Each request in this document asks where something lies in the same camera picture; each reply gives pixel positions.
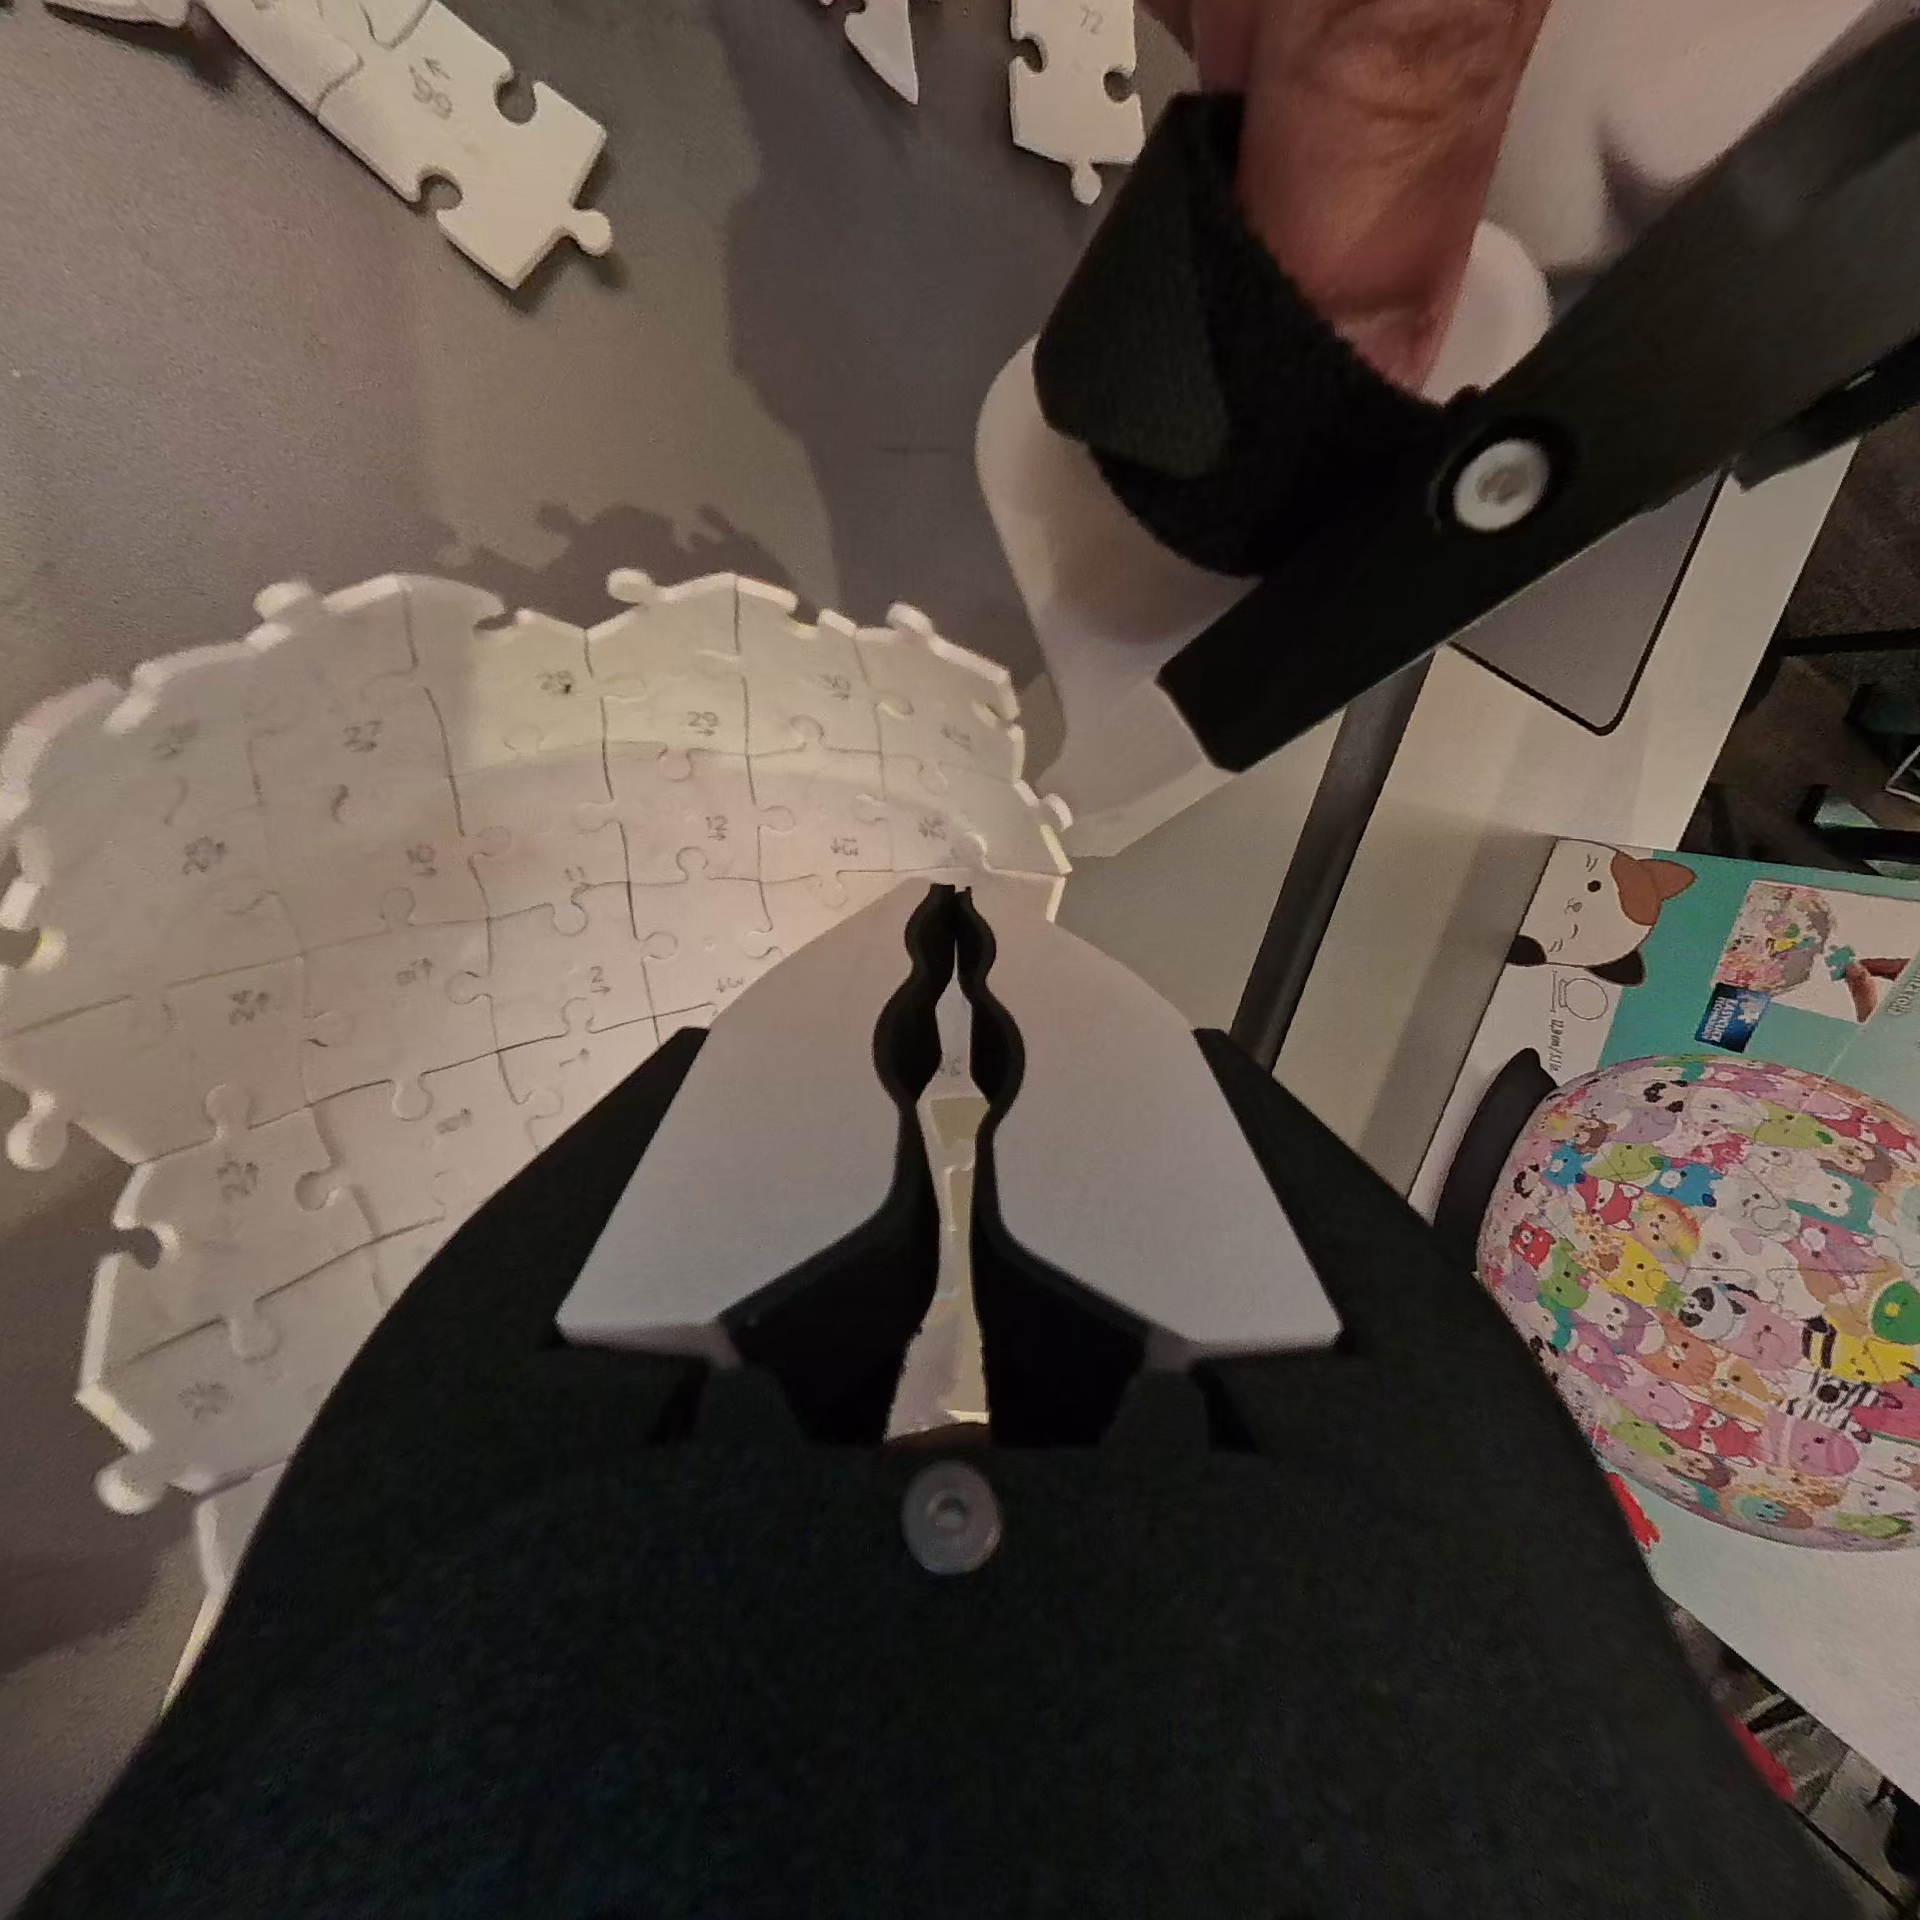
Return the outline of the scattered pile of puzzle pieces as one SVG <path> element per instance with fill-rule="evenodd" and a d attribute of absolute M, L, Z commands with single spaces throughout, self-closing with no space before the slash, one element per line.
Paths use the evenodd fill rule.
<path fill-rule="evenodd" d="M 562 241 L 612 251 L 609 217 L 579 202 L 607 131 L 544 81 L 523 118 L 501 93 L 512 60 L 448 3 L 70 1 L 68 18 L 178 41 L 206 13 L 216 29 L 402 200 L 430 184 L 448 202 L 443 238 L 508 290 Z M 1012 3 L 1008 38 L 1035 61 L 1008 64 L 1009 135 L 1068 173 L 1080 203 L 1104 170 L 1144 146 L 1140 98 L 1118 93 L 1137 64 L 1133 3 Z"/>

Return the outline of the person's left hand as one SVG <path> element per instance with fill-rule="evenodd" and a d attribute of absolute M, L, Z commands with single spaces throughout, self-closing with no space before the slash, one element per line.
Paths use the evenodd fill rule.
<path fill-rule="evenodd" d="M 1241 99 L 1235 198 L 1305 301 L 1419 389 L 1452 323 L 1546 1 L 1187 1 L 1160 18 Z"/>

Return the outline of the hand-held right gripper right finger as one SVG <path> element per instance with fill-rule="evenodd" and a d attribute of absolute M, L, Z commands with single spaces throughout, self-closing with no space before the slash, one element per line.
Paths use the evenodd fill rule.
<path fill-rule="evenodd" d="M 954 947 L 985 1373 L 1329 1349 L 1339 1314 L 1185 1018 L 1009 884 L 957 893 Z"/>

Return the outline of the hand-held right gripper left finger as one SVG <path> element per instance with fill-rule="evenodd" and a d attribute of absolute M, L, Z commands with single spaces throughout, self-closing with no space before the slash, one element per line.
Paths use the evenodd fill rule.
<path fill-rule="evenodd" d="M 748 1309 L 931 1198 L 919 1097 L 942 1060 L 948 882 L 906 880 L 709 1021 L 556 1314 L 573 1345 L 732 1364 Z"/>

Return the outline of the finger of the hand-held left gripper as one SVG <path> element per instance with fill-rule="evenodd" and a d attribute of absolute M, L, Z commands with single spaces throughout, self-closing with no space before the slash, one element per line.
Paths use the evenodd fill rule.
<path fill-rule="evenodd" d="M 1019 341 L 982 397 L 974 471 L 1060 707 L 1044 794 L 1068 807 L 1068 853 L 1111 855 L 1234 779 L 1158 674 L 1256 579 L 1191 564 L 1128 513 L 1044 419 L 1035 346 Z"/>

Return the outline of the white printed instruction leaflet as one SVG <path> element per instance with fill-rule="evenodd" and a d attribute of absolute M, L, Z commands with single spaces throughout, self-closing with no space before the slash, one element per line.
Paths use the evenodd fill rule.
<path fill-rule="evenodd" d="M 195 1665 L 204 1644 L 211 1635 L 221 1609 L 228 1601 L 228 1590 L 245 1555 L 249 1538 L 270 1499 L 274 1497 L 281 1463 L 261 1468 L 249 1477 L 234 1481 L 198 1501 L 194 1514 L 194 1544 L 198 1567 L 201 1574 L 204 1595 L 194 1624 L 181 1645 L 180 1659 L 171 1671 L 162 1698 L 162 1709 L 169 1709 L 180 1687 Z"/>

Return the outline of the half-built colourful puzzle ball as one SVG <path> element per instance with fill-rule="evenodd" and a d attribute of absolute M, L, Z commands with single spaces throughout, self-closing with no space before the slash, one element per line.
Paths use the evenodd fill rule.
<path fill-rule="evenodd" d="M 156 1240 L 88 1305 L 109 1510 L 285 1461 L 479 1204 L 894 882 L 1058 905 L 1072 814 L 1001 666 L 729 571 L 607 594 L 579 627 L 441 577 L 267 587 L 252 633 L 5 738 L 5 1152 L 96 1140 Z"/>

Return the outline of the printed cardboard puzzle box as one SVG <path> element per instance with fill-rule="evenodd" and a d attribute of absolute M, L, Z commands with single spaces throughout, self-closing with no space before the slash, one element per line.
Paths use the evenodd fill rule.
<path fill-rule="evenodd" d="M 1915 882 L 1564 838 L 1409 1198 L 1664 1594 L 1915 1796 Z"/>

